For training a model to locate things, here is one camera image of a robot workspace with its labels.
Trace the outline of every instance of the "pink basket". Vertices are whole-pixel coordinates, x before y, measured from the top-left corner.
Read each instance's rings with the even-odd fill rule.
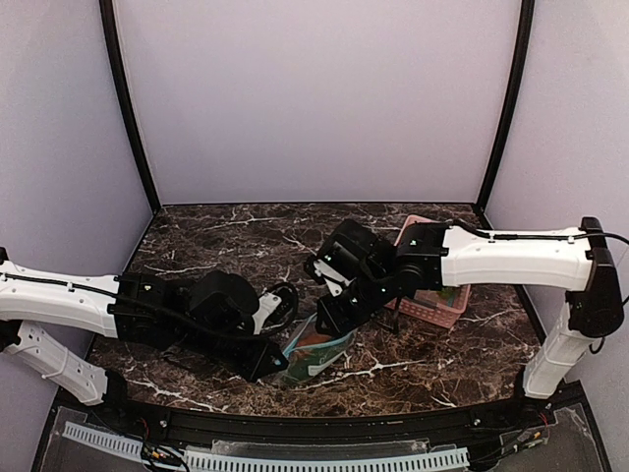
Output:
[[[402,231],[400,231],[400,234],[395,241],[395,245],[397,246],[400,242],[402,232],[408,225],[431,221],[431,219],[422,218],[421,216],[416,216],[414,214],[409,215],[404,222]],[[457,287],[448,303],[445,303],[437,292],[418,290],[415,292],[415,298],[413,300],[406,298],[402,300],[402,303],[400,304],[400,313],[408,315],[409,317],[419,318],[420,320],[432,323],[433,325],[451,328],[465,312],[468,306],[469,298],[470,285]],[[395,307],[395,301],[387,304],[386,307],[393,309]]]

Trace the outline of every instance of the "marble surface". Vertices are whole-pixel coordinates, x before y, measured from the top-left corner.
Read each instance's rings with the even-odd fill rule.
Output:
[[[300,316],[315,311],[323,287],[302,270],[306,256],[344,218],[391,241],[408,214],[478,224],[467,205],[277,204],[165,207],[154,219],[132,271],[201,277],[213,268],[242,274],[260,292],[296,285]],[[400,414],[510,396],[518,370],[539,342],[515,290],[472,288],[467,312],[451,329],[400,316],[401,333],[364,325],[347,354],[310,383],[246,383],[194,353],[98,338],[89,361],[129,382],[134,400],[178,408],[268,416]]]

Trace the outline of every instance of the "white plastic part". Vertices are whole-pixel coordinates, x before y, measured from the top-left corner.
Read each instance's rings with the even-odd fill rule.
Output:
[[[540,352],[527,364],[524,371],[526,396],[539,399],[552,396],[559,382],[595,341],[570,329],[569,320],[570,306],[566,303]]]
[[[281,303],[282,299],[272,293],[265,293],[259,297],[259,308],[252,316],[254,319],[254,334],[260,334],[266,319],[271,316]]]
[[[141,462],[142,443],[140,441],[71,422],[66,422],[63,437],[118,457]],[[354,460],[270,460],[186,450],[184,460],[191,471],[202,472],[436,472],[470,465],[466,447],[399,457]],[[174,466],[163,466],[163,468],[184,470],[183,467]]]
[[[557,231],[487,231],[495,234],[578,235],[578,228]],[[443,285],[458,287],[474,283],[546,285],[566,290],[584,290],[592,261],[587,239],[488,240],[455,226],[445,232],[441,258]]]
[[[70,352],[37,323],[22,322],[18,336],[20,344],[11,344],[3,352],[21,358],[43,379],[64,387],[81,403],[102,403],[102,395],[107,391],[103,369]]]
[[[325,284],[327,285],[328,290],[332,294],[333,297],[338,297],[343,289],[350,284],[350,281],[345,278],[343,275],[338,273],[328,264],[326,264],[321,259],[317,259],[313,262],[314,273],[319,277],[325,276]]]
[[[15,280],[3,274],[63,280],[68,285],[51,285]],[[107,306],[115,300],[107,295],[76,288],[76,284],[118,293],[114,275],[80,277],[42,272],[5,261],[0,264],[0,320],[30,320],[54,325],[74,326],[118,337],[114,316]]]

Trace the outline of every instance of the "black pole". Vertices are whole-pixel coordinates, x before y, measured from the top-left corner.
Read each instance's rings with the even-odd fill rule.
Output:
[[[491,155],[489,156],[489,164],[485,171],[485,179],[481,186],[481,192],[477,199],[477,206],[481,211],[485,211],[491,189],[498,175],[500,161],[504,154],[504,147],[509,136],[511,121],[513,120],[513,112],[518,101],[518,92],[522,83],[522,75],[524,73],[524,63],[527,58],[527,50],[529,48],[529,37],[531,36],[531,26],[533,24],[533,11],[535,8],[535,0],[522,0],[520,9],[520,23],[518,25],[518,35],[515,40],[515,49],[513,51],[513,61],[511,62],[511,72],[509,74],[509,82],[507,91],[504,95],[504,103],[502,105],[502,113],[500,113],[500,121],[498,129],[495,133]]]
[[[122,53],[120,51],[120,42],[118,41],[118,31],[116,29],[116,17],[114,14],[114,6],[112,0],[100,0],[100,18],[102,19],[102,28],[105,33],[105,43],[107,44],[107,53],[109,55],[109,65],[111,66],[111,75],[114,79],[116,94],[118,95],[118,103],[120,111],[127,129],[127,137],[131,145],[131,151],[136,160],[136,167],[142,180],[146,198],[150,204],[153,214],[161,209],[161,203],[155,190],[155,183],[150,175],[148,162],[146,161],[146,153],[140,138],[140,130],[134,113],[134,107],[129,94],[129,85],[127,84],[127,76],[122,61]]]

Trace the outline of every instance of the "robotic arm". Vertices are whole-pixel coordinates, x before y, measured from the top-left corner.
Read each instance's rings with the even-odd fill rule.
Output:
[[[248,381],[288,365],[268,336],[294,319],[297,293],[278,284],[258,297],[241,276],[219,270],[197,282],[153,275],[78,277],[27,269],[0,248],[0,350],[86,405],[120,403],[126,383],[57,342],[38,322],[75,326],[165,350],[173,344],[231,367]],[[287,318],[261,334],[267,319]]]
[[[463,222],[416,223],[393,246],[345,220],[305,263],[330,294],[317,301],[320,333],[341,336],[392,300],[416,290],[473,283],[533,284],[566,290],[566,302],[540,352],[527,365],[524,396],[552,396],[597,339],[624,319],[618,276],[597,219],[546,232],[479,231]]]

